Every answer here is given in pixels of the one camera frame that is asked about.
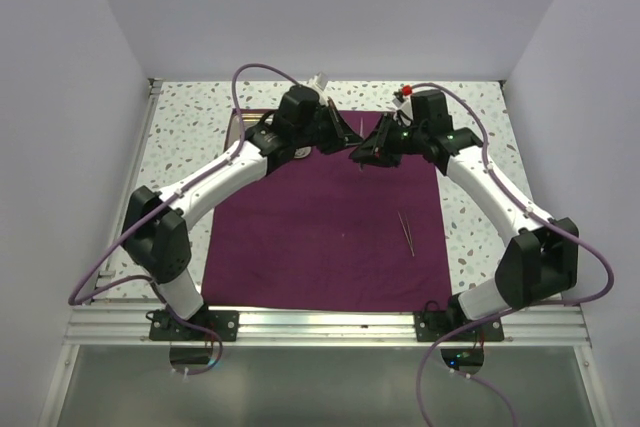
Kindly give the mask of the thin steel tweezers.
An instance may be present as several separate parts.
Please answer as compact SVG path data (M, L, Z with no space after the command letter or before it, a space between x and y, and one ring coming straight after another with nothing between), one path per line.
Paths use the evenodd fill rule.
M403 230L408 248L409 248L409 252L411 254L412 257L415 256L415 249L414 249L414 242L413 242L413 238L412 238L412 233L411 233L411 229L410 229L410 224L409 224L409 219L408 216L401 211L397 212L398 214L398 218L401 224L401 228Z

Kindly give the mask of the purple cloth wrap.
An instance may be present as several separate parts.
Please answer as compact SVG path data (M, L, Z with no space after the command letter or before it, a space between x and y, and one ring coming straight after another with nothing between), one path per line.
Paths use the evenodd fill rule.
M450 294L437 172L419 156L362 168L347 152L313 152L213 213L202 283L210 305L411 312Z

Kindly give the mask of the stainless steel instrument tray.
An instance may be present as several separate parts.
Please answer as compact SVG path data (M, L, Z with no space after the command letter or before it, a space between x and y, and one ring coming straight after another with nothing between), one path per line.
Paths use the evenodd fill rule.
M241 117L236 114L232 114L227 130L224 143L224 150L228 150L233 144L240 138L240 122L243 122L245 131L248 131L251 127L261 122L264 115L267 114L267 110L243 110ZM308 158L312 154L311 147L302 147L295 151L294 159L303 160Z

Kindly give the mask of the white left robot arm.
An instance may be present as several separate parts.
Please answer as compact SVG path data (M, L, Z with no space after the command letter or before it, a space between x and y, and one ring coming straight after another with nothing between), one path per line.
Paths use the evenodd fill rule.
M220 158L158 191L142 186L131 194L122 247L150 275L174 313L173 328L185 339L201 337L208 326L205 302L188 271L191 229L236 192L292 162L298 150L331 155L361 142L326 85L322 73L293 85L278 108L249 127Z

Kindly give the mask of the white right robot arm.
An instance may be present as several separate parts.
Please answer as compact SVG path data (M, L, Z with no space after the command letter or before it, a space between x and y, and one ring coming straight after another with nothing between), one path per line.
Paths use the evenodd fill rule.
M530 201L489 158L484 137L455 128L448 97L438 87L401 88L396 112L382 115L350 158L391 168L406 155L419 155L464 190L498 232L505 252L493 277L453 296L445 310L447 331L464 340L480 329L482 318L521 310L574 287L578 229Z

